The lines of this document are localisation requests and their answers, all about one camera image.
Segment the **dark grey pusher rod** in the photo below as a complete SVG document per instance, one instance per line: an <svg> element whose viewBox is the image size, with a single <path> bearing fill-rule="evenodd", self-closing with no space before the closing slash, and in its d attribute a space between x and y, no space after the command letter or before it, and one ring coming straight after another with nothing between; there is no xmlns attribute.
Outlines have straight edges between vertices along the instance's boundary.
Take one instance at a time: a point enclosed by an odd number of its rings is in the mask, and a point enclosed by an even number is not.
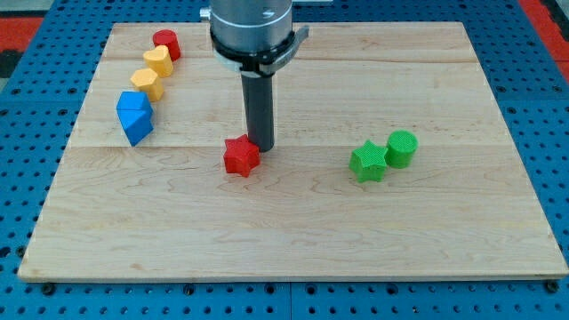
<svg viewBox="0 0 569 320"><path fill-rule="evenodd" d="M273 92L271 77L241 77L249 140L261 153L274 147Z"/></svg>

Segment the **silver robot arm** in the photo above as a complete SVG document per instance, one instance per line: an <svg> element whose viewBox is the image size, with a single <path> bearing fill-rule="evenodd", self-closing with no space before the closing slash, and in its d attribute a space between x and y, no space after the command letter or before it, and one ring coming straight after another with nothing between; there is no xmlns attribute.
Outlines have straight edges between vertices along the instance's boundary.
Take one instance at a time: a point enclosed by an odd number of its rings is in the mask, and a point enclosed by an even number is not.
<svg viewBox="0 0 569 320"><path fill-rule="evenodd" d="M214 56L241 76L249 140L261 152L275 144L273 76L293 60L309 27L293 29L292 0L210 0L200 10Z"/></svg>

